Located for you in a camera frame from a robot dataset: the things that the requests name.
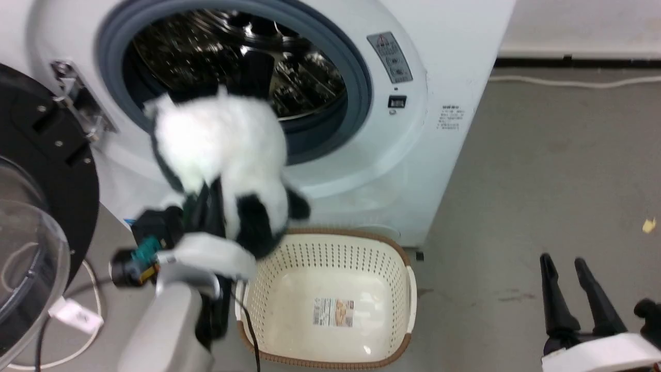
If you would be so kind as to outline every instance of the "label sticker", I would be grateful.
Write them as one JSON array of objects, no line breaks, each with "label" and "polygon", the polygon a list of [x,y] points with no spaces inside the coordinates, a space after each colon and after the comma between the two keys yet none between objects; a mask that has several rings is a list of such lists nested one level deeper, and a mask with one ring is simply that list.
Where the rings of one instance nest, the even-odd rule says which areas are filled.
[{"label": "label sticker", "polygon": [[381,58],[381,63],[385,67],[391,83],[405,83],[413,80],[407,59],[404,58],[404,53],[399,48],[392,32],[369,35],[368,41]]},{"label": "label sticker", "polygon": [[444,105],[436,129],[459,130],[466,111],[457,105]]},{"label": "label sticker", "polygon": [[72,299],[60,297],[48,309],[48,314],[60,322],[92,334],[103,325],[103,318]]},{"label": "label sticker", "polygon": [[354,326],[354,301],[341,299],[315,299],[312,323],[325,327]]}]

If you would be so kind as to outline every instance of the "laundry basket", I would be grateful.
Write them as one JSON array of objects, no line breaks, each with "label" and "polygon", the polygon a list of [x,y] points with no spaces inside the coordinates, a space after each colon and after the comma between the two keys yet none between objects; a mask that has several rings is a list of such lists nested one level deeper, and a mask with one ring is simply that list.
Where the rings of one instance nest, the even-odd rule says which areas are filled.
[{"label": "laundry basket", "polygon": [[[415,323],[410,261],[394,241],[353,230],[291,230],[237,285],[261,358],[324,369],[373,369],[397,360]],[[254,351],[245,314],[239,334]]]}]

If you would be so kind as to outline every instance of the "stuffed panda toy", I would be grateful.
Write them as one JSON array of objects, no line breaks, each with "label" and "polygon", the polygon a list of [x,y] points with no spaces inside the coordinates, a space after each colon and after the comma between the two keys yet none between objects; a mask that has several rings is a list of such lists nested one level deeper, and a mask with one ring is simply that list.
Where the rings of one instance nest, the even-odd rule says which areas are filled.
[{"label": "stuffed panda toy", "polygon": [[278,118],[261,99],[228,94],[175,103],[162,95],[145,103],[154,122],[154,156],[170,186],[186,196],[220,178],[226,238],[256,259],[282,239],[288,222],[307,220],[310,206],[282,172],[287,144]]}]

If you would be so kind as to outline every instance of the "white wall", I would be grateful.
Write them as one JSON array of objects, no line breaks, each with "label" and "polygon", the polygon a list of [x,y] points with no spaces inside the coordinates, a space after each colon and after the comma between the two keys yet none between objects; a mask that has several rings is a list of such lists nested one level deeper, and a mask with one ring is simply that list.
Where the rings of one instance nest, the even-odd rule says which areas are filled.
[{"label": "white wall", "polygon": [[661,0],[518,0],[500,56],[661,58]]}]

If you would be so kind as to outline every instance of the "washing machine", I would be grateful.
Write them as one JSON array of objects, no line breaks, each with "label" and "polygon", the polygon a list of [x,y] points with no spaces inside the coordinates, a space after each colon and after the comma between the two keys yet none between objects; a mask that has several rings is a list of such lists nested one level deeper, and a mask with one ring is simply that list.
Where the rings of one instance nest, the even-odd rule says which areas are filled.
[{"label": "washing machine", "polygon": [[0,63],[79,120],[100,201],[122,222],[180,199],[153,157],[144,102],[224,84],[272,104],[311,225],[420,246],[514,2],[25,0],[0,14]]}]

